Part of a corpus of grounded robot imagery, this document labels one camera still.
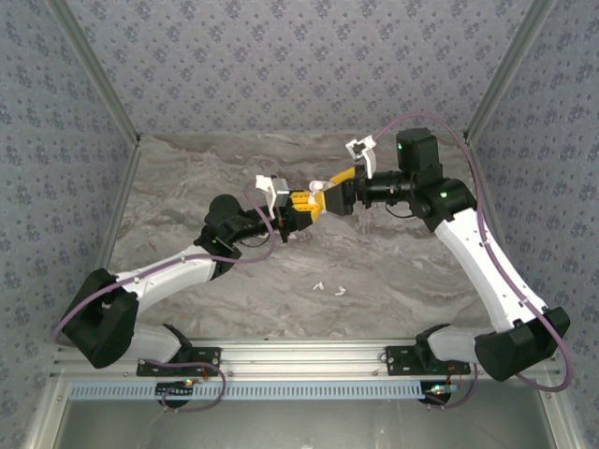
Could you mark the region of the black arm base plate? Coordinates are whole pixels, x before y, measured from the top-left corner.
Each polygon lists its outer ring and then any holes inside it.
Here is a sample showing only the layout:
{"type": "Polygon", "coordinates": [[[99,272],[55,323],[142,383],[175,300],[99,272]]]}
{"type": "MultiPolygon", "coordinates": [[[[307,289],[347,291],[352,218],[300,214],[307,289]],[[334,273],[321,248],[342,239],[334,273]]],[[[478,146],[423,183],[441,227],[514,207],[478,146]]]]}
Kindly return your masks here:
{"type": "Polygon", "coordinates": [[[387,346],[383,360],[389,376],[447,376],[452,374],[470,374],[468,363],[449,360],[442,361],[429,350],[413,346],[387,346]]]}
{"type": "Polygon", "coordinates": [[[146,360],[140,360],[136,374],[139,377],[217,377],[218,373],[213,369],[205,367],[183,367],[187,363],[207,363],[220,367],[221,349],[218,347],[188,347],[181,348],[170,360],[170,364],[176,364],[174,368],[167,368],[155,364],[149,364],[146,360]]]}

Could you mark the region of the small black controller board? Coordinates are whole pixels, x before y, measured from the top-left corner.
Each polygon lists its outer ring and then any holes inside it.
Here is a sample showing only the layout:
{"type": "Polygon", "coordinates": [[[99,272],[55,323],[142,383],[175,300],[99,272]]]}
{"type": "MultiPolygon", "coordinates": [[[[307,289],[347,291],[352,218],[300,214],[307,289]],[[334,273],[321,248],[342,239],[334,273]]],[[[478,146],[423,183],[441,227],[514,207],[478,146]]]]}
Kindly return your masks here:
{"type": "Polygon", "coordinates": [[[154,395],[159,399],[189,398],[193,390],[194,384],[191,381],[159,382],[154,388],[154,395]]]}
{"type": "Polygon", "coordinates": [[[420,383],[424,397],[420,400],[422,403],[430,405],[445,405],[451,396],[458,390],[455,384],[443,384],[437,382],[420,383]]]}

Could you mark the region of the aluminium frame bar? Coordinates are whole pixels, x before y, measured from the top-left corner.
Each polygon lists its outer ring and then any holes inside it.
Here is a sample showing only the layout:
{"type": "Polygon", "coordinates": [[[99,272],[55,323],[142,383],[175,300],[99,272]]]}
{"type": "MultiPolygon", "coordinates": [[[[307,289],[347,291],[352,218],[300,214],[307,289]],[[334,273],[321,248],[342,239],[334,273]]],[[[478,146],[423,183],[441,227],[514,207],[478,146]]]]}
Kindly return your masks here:
{"type": "Polygon", "coordinates": [[[555,449],[588,449],[567,392],[539,393],[555,449]]]}
{"type": "Polygon", "coordinates": [[[43,389],[22,449],[52,449],[71,391],[71,382],[51,379],[43,389]]]}

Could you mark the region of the aluminium table side rail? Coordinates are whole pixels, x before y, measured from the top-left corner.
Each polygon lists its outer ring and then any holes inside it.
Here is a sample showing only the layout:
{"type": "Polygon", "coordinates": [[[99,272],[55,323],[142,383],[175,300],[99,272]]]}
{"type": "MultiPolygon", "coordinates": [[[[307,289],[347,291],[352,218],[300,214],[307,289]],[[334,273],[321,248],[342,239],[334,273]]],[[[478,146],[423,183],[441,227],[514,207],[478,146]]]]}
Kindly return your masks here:
{"type": "Polygon", "coordinates": [[[502,249],[502,241],[496,237],[498,227],[494,223],[482,163],[474,149],[469,150],[469,156],[477,207],[468,216],[460,263],[483,302],[489,317],[489,329],[501,334],[534,318],[529,310],[533,294],[511,265],[502,249]]]}
{"type": "Polygon", "coordinates": [[[112,213],[108,222],[108,227],[102,238],[98,256],[93,264],[93,270],[104,268],[109,270],[110,260],[114,251],[114,246],[117,239],[117,233],[124,216],[124,210],[130,195],[133,180],[135,179],[136,171],[139,165],[140,149],[139,141],[137,141],[128,156],[124,175],[122,176],[120,186],[117,191],[117,196],[113,204],[112,213]]]}

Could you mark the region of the aluminium corner post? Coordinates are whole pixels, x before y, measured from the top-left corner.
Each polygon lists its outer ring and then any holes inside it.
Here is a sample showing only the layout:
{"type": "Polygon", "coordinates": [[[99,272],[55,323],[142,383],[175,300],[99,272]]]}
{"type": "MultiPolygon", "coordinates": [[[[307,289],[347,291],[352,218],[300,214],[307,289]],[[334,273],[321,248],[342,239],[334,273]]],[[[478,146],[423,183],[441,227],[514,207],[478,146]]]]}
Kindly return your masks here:
{"type": "Polygon", "coordinates": [[[108,109],[114,124],[126,141],[136,147],[139,133],[68,2],[66,0],[44,0],[44,2],[75,52],[88,79],[94,85],[95,91],[108,109]]]}
{"type": "Polygon", "coordinates": [[[557,3],[558,0],[531,0],[464,130],[467,143],[474,145],[480,138],[557,3]]]}

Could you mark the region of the grey metal panel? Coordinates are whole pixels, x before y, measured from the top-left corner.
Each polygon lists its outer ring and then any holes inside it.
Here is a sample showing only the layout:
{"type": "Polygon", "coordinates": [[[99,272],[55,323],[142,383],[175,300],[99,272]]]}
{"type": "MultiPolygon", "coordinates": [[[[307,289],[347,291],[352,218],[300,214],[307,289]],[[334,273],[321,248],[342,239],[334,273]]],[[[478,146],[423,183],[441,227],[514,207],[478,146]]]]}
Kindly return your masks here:
{"type": "Polygon", "coordinates": [[[52,449],[557,449],[534,398],[478,394],[452,411],[417,401],[225,401],[164,413],[153,401],[73,401],[52,449]]]}

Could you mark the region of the aluminium mounting rail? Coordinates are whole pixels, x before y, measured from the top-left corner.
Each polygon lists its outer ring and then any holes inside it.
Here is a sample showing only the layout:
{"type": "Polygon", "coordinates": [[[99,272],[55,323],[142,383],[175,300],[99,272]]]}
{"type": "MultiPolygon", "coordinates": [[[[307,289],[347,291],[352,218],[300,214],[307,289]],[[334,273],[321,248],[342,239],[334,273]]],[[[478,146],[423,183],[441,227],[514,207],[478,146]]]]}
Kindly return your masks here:
{"type": "MultiPolygon", "coordinates": [[[[388,346],[412,346],[407,339],[196,339],[194,346],[219,347],[220,368],[233,381],[326,381],[374,380],[387,376],[383,352],[388,346]]],[[[75,349],[59,348],[52,360],[50,376],[71,380],[132,380],[136,359],[94,369],[75,349]]],[[[524,371],[541,383],[556,381],[564,374],[562,360],[553,356],[524,371]]]]}

